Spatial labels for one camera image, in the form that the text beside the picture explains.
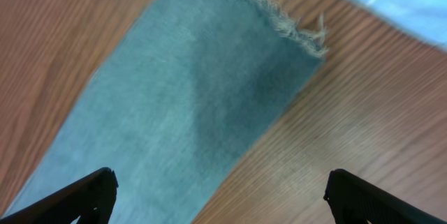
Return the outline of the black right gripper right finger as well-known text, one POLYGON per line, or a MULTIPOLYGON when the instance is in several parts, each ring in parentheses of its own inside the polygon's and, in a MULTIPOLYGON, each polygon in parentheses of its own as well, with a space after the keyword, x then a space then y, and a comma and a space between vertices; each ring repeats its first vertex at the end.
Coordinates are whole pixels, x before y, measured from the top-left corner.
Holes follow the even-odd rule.
POLYGON ((330 172, 323 199, 336 224, 446 224, 343 169, 330 172))

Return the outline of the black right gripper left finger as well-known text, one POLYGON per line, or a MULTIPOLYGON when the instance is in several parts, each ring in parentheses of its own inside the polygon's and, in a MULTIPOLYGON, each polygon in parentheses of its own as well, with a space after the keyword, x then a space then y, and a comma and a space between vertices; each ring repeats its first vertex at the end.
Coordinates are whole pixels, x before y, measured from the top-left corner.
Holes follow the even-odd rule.
POLYGON ((108 224, 119 185, 109 167, 1 219, 1 224, 108 224))

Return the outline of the blue denim jeans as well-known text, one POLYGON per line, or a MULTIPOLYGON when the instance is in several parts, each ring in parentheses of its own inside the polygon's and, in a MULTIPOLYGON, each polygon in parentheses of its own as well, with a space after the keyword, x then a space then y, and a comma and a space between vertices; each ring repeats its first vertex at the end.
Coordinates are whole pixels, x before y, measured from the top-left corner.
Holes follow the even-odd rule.
POLYGON ((155 0, 90 79, 11 214, 100 167, 112 223, 188 223, 323 63, 271 0, 155 0))

